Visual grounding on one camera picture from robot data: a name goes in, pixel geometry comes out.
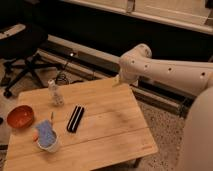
white cabinet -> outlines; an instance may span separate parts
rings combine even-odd
[[[125,13],[127,0],[62,0],[116,13]]]
[[[204,25],[211,10],[205,0],[136,0],[135,12]]]
[[[205,0],[62,1],[213,35],[213,21],[210,17],[213,15],[213,11],[205,8]]]

black chair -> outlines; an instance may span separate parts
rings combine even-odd
[[[7,0],[0,4],[0,58],[7,61],[4,63],[5,76],[2,79],[2,85],[5,82],[9,82],[7,75],[11,73],[12,68],[21,69],[16,78],[10,81],[5,88],[4,96],[7,98],[12,96],[10,88],[27,73],[32,75],[40,87],[44,87],[35,69],[46,67],[61,68],[60,64],[47,63],[36,53],[37,48],[47,40],[48,34],[38,25],[25,23],[23,3],[22,0]],[[5,36],[11,26],[17,23],[24,24],[25,29],[16,34]],[[14,65],[16,61],[20,60],[24,61],[24,64]]]

table surface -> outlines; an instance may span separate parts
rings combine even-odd
[[[12,130],[4,170],[93,170],[156,153],[158,148],[138,103],[127,84],[115,78],[60,86],[65,101],[54,107],[48,89],[19,95],[18,105],[29,105],[35,122],[29,128]],[[85,107],[75,134],[66,131],[76,105]],[[50,119],[61,144],[48,153],[33,142],[34,126]]]

small bottle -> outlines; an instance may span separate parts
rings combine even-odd
[[[48,81],[48,85],[49,85],[48,88],[49,88],[50,94],[52,96],[53,104],[55,106],[63,106],[64,100],[63,100],[63,96],[60,94],[58,90],[58,85],[55,84],[55,81],[53,79]]]

terrazzo floor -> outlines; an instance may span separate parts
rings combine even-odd
[[[0,79],[3,77],[4,71],[2,66],[3,60],[0,60]],[[57,74],[55,69],[40,70],[39,75],[45,83]],[[69,80],[79,80],[81,78],[66,73]],[[33,83],[30,75],[18,82],[11,91],[14,96],[6,99],[3,96],[4,89],[0,88],[0,116],[7,117],[7,114],[16,106],[18,94],[21,91],[39,88]],[[145,119],[150,126],[152,135],[158,145],[159,152],[150,156],[146,156],[140,162],[138,168],[132,168],[134,161],[117,164],[114,166],[98,169],[98,171],[172,171],[178,162],[178,153],[180,142],[183,134],[184,119],[162,109],[150,106],[146,103],[138,101],[139,106],[144,113]],[[0,145],[7,144],[9,141],[10,128],[6,122],[0,125]],[[0,171],[3,170],[5,160],[5,151],[0,151]]]

